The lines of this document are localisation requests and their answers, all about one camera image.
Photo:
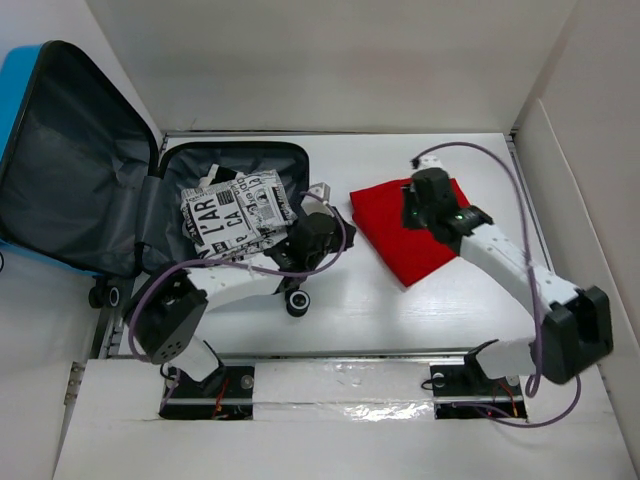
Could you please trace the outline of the newspaper print garment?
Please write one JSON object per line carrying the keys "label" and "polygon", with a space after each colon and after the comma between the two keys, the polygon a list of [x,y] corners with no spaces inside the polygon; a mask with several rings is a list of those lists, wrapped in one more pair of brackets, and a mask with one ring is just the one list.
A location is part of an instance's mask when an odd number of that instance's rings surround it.
{"label": "newspaper print garment", "polygon": [[201,259],[238,260],[286,237],[297,215],[274,170],[181,192],[183,232]]}

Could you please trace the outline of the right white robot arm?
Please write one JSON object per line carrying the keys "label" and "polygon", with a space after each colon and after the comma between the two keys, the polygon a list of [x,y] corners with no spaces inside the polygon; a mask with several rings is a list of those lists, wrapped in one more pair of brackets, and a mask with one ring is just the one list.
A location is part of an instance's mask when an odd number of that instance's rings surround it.
{"label": "right white robot arm", "polygon": [[562,385],[612,353],[608,295],[597,286],[581,289],[531,261],[483,210],[459,204],[445,170],[417,171],[402,194],[405,227],[429,231],[490,276],[534,321],[531,336],[491,339],[468,352],[461,371],[467,389],[484,393],[499,378],[535,374]]}

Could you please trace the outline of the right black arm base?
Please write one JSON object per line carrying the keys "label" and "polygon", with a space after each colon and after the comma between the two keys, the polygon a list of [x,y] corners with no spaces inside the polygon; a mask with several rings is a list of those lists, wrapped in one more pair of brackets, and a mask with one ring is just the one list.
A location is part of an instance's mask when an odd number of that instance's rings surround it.
{"label": "right black arm base", "polygon": [[483,373],[473,377],[462,364],[431,365],[429,372],[421,388],[432,394],[436,420],[528,419],[517,377],[488,379]]}

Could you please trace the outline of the black and white striped garment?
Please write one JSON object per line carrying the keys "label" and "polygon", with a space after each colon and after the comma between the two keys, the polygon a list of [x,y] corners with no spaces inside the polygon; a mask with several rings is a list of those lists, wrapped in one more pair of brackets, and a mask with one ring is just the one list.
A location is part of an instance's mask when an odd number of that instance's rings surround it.
{"label": "black and white striped garment", "polygon": [[227,167],[223,167],[218,164],[213,164],[208,173],[201,177],[198,183],[199,188],[209,187],[212,185],[227,185],[240,178],[245,177],[245,174]]}

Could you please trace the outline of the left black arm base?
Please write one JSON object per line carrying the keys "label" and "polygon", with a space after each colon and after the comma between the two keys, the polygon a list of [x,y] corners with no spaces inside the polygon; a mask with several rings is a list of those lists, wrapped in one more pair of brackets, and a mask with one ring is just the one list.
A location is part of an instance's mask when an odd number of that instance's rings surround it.
{"label": "left black arm base", "polygon": [[252,420],[255,367],[222,365],[202,382],[175,367],[162,367],[165,381],[159,416],[166,420]]}

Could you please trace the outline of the red polo shirt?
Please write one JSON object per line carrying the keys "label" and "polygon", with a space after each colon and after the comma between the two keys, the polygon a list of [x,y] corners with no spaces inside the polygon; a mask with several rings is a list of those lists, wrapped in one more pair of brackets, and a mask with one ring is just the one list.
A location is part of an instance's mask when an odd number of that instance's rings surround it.
{"label": "red polo shirt", "polygon": [[456,257],[427,230],[403,226],[402,187],[398,179],[350,193],[352,218],[400,284],[409,288]]}

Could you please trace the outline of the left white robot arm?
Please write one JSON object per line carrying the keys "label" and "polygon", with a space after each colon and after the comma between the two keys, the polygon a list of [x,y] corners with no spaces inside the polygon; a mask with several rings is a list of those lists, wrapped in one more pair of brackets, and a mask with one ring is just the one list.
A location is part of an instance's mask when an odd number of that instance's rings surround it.
{"label": "left white robot arm", "polygon": [[245,264],[229,260],[170,262],[156,270],[125,308],[129,347],[141,361],[167,366],[174,386],[213,397],[225,366],[199,337],[206,313],[241,300],[281,294],[289,315],[301,317],[311,299],[302,283],[352,247],[356,229],[337,213],[311,213],[285,238]]}

